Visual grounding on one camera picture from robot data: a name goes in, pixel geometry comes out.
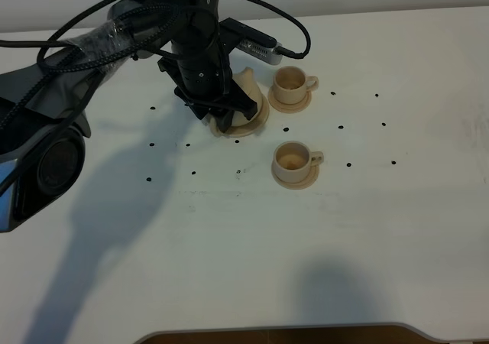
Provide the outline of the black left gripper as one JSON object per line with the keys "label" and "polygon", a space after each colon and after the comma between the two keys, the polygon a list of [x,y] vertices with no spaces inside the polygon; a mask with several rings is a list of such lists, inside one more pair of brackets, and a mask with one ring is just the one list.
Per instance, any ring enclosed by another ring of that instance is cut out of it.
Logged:
{"label": "black left gripper", "polygon": [[232,79],[228,54],[220,38],[219,0],[175,0],[181,8],[169,54],[158,66],[176,84],[175,95],[202,119],[215,116],[220,132],[232,126],[235,111],[250,120],[257,104]]}

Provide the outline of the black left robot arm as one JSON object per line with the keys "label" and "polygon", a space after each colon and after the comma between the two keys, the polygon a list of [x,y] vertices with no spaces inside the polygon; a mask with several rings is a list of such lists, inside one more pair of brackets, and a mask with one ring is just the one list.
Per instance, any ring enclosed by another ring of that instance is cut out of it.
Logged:
{"label": "black left robot arm", "polygon": [[228,130],[257,103],[233,80],[219,0],[104,0],[108,20],[87,34],[36,41],[34,64],[1,76],[1,230],[10,232],[76,182],[91,135],[85,110],[126,60],[157,55],[196,117]]}

